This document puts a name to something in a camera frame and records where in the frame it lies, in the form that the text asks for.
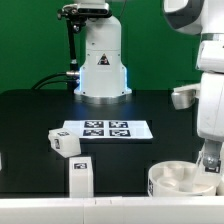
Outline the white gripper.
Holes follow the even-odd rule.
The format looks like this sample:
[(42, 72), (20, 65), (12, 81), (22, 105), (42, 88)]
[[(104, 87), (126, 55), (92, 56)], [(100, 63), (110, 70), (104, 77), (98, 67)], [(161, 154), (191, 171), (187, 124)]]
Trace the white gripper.
[(219, 174), (221, 142), (224, 142), (224, 75), (202, 74), (197, 132), (206, 139), (202, 151), (203, 171)]

